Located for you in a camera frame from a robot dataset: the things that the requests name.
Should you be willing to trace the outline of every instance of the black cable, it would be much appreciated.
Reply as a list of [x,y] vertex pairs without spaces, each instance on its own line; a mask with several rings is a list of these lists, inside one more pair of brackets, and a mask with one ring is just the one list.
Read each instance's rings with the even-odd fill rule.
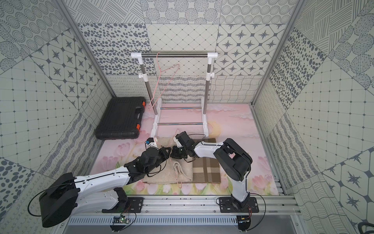
[[187,161],[185,158],[183,158],[186,162],[193,162],[196,158],[193,158],[191,161]]
[[[130,210],[132,213],[135,214],[135,219],[131,222],[131,224],[133,224],[135,222],[135,220],[137,219],[137,214],[135,213],[135,211],[132,211]],[[124,228],[122,228],[121,230],[119,230],[118,232],[122,231],[122,230],[125,230],[126,228],[128,228],[129,226],[131,226],[131,224],[125,226]]]
[[41,192],[39,192],[38,194],[36,194],[36,195],[35,195],[35,196],[30,200],[30,202],[28,203],[28,206],[27,206],[27,211],[28,211],[28,213],[29,213],[30,215],[32,215],[32,216],[35,216],[35,217],[41,217],[41,215],[34,215],[34,214],[32,214],[32,213],[30,212],[30,204],[31,204],[31,202],[34,200],[34,198],[36,198],[36,196],[38,196],[38,195],[41,194],[42,192],[45,192],[45,191],[47,191],[47,190],[49,190],[49,189],[51,189],[51,188],[60,187],[60,186],[62,186],[62,185],[71,185],[71,184],[73,184],[73,183],[79,183],[79,182],[84,182],[84,180],[82,180],[82,181],[77,181],[77,182],[71,182],[71,183],[63,183],[63,184],[61,184],[61,185],[56,185],[56,186],[53,186],[53,187],[50,187],[50,188],[47,188],[47,189],[42,190]]
[[206,135],[205,134],[201,134],[201,133],[188,134],[188,136],[191,136],[191,135],[204,135],[204,137],[202,139],[206,138]]
[[265,205],[265,210],[264,210],[264,215],[262,216],[262,218],[260,219],[260,221],[253,227],[253,228],[255,228],[255,227],[257,227],[260,223],[261,223],[261,221],[264,219],[264,217],[265,217],[265,213],[266,213],[266,202],[265,202],[265,199],[261,196],[261,195],[259,195],[259,194],[257,194],[257,193],[252,193],[252,194],[256,194],[256,195],[258,195],[258,196],[260,196],[261,198],[262,198],[262,200],[264,201],[264,205]]

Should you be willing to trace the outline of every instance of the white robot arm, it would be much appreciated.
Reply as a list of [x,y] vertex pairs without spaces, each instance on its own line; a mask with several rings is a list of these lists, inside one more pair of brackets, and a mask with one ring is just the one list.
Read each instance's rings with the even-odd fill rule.
[[216,158],[227,175],[233,180],[230,203],[238,212],[247,208],[249,194],[244,176],[250,172],[252,158],[237,143],[228,138],[221,143],[195,143],[186,132],[176,136],[180,146],[172,154],[171,148],[154,147],[153,139],[148,148],[130,163],[117,169],[89,176],[73,177],[66,173],[58,178],[39,198],[43,227],[52,227],[69,216],[102,209],[103,213],[118,213],[129,206],[123,186],[143,179],[169,157]]

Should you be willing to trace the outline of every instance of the metal mounting plate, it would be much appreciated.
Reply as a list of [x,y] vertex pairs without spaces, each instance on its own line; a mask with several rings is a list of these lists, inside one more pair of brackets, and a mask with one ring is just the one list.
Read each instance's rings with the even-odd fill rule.
[[240,211],[235,210],[235,208],[231,205],[231,197],[220,197],[218,198],[219,204],[220,204],[220,211],[221,213],[234,213],[234,212],[240,212],[240,213],[248,213],[249,209],[248,206],[251,208],[252,213],[258,213],[260,210],[258,209],[257,200],[255,197],[250,197],[247,205]]

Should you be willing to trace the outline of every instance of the red wire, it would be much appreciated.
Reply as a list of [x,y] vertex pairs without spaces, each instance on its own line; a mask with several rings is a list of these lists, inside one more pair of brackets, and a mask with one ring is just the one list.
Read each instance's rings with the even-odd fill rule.
[[180,68],[180,65],[179,65],[179,63],[178,63],[178,64],[176,64],[176,65],[174,65],[174,66],[172,66],[172,67],[169,67],[168,69],[162,71],[162,70],[161,70],[161,67],[160,67],[160,65],[159,65],[159,61],[158,61],[159,53],[160,53],[160,52],[158,52],[157,55],[156,55],[156,62],[157,62],[157,66],[159,67],[159,70],[160,70],[160,75],[159,75],[159,78],[158,78],[158,80],[157,80],[156,87],[154,88],[154,91],[153,91],[153,98],[152,98],[152,100],[150,101],[150,103],[149,103],[149,105],[148,105],[148,109],[151,108],[151,104],[152,104],[152,101],[153,101],[153,99],[154,99],[154,94],[156,93],[156,89],[157,89],[157,86],[158,86],[159,81],[160,81],[160,78],[161,78],[161,73],[162,73],[162,72],[166,72],[167,70],[169,70],[169,69],[171,69],[171,68],[174,68],[174,67],[178,66],[178,69],[174,72],[173,76],[172,76],[171,79],[169,80],[169,83],[165,86],[165,88],[163,89],[163,91],[161,92],[161,94],[160,94],[160,96],[157,98],[157,100],[154,102],[154,104],[152,105],[152,107],[153,107],[154,105],[156,105],[157,101],[159,100],[159,98],[161,97],[161,95],[163,94],[163,92],[165,91],[165,89],[169,86],[170,82],[173,80],[175,74],[177,73],[177,71],[178,71],[179,68]]

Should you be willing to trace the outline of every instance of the chrome metal pole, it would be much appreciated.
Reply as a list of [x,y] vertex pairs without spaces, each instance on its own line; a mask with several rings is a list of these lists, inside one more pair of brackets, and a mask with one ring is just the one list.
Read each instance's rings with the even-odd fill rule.
[[[210,59],[210,60],[208,61],[208,68],[207,68],[207,70],[206,70],[207,75],[208,75],[208,73],[209,73],[209,75],[210,75],[211,67],[212,67],[212,61],[211,61],[211,59]],[[205,81],[205,94],[204,94],[203,114],[206,114],[206,106],[208,105],[209,82],[210,82],[210,79]]]
[[[143,76],[147,76],[147,73],[145,71],[145,67],[144,67],[144,64],[140,64],[140,69],[141,69],[141,72],[143,74]],[[153,99],[153,94],[152,94],[152,90],[151,90],[151,86],[149,85],[149,81],[148,81],[148,78],[147,78],[147,81],[144,81],[145,82],[145,86],[147,88],[147,91],[148,91],[148,95],[149,95],[149,99],[152,100]],[[154,114],[157,115],[158,112],[157,112],[157,107],[156,105],[154,105],[154,100],[151,101],[151,104],[153,106],[153,111],[154,111]]]

